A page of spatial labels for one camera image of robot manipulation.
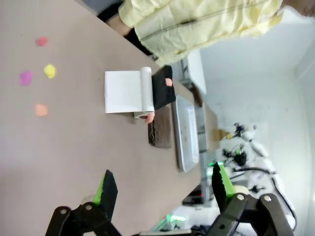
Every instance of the magenta dot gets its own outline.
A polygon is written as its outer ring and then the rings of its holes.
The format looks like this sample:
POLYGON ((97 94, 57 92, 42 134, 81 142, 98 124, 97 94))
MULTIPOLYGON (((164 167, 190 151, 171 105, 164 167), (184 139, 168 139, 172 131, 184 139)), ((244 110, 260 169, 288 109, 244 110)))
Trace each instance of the magenta dot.
POLYGON ((20 85, 28 86, 32 81, 32 73, 30 71, 25 71, 20 74, 20 85))

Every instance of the pink dot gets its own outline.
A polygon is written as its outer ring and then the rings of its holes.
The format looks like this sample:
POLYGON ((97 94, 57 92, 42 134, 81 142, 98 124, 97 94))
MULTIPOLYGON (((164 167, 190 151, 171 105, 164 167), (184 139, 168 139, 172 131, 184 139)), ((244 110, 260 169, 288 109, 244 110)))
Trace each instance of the pink dot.
POLYGON ((28 86, 32 81, 32 73, 30 71, 25 71, 20 74, 20 85, 28 86))
POLYGON ((170 78, 165 79, 166 86, 171 87, 173 85, 173 81, 170 78))
POLYGON ((36 40, 36 45, 39 47, 43 47, 47 44, 48 38, 47 37, 40 37, 36 40))

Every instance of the human hand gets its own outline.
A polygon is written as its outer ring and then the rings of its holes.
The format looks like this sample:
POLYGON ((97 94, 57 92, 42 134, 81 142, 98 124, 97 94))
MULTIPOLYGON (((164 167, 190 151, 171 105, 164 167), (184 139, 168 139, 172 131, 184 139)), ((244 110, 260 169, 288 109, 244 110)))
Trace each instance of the human hand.
POLYGON ((112 28, 114 31, 116 31, 117 33, 119 33, 122 36, 126 36, 131 28, 129 28, 128 26, 126 26, 119 15, 116 15, 114 17, 112 17, 107 24, 109 25, 110 28, 112 28))

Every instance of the finger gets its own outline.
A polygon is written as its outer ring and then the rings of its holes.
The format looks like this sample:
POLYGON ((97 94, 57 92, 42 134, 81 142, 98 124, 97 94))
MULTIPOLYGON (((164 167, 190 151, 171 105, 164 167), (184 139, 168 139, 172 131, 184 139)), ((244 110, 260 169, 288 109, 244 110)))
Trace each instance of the finger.
POLYGON ((151 113, 148 114, 148 116, 147 116, 147 118, 145 120, 145 123, 146 124, 150 124, 153 121, 153 119, 154 119, 154 112, 151 112, 151 113))
POLYGON ((173 86, 173 81, 170 78, 165 78, 166 86, 171 87, 173 86))

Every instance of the beige tabletop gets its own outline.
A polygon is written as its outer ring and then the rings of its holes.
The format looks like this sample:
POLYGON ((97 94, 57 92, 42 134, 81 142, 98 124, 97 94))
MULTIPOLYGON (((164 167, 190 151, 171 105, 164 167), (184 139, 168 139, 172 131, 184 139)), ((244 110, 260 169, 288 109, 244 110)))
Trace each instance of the beige tabletop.
POLYGON ((105 114, 104 71, 158 69, 106 24, 72 0, 2 0, 0 30, 0 235, 44 235, 54 209, 77 207, 106 169, 125 236, 150 229, 198 185, 200 168, 177 168, 174 134, 172 149, 151 147, 143 120, 105 114), (40 36, 45 47, 35 45, 40 36), (23 71, 32 72, 28 87, 23 71), (48 116, 35 115, 37 103, 48 116))

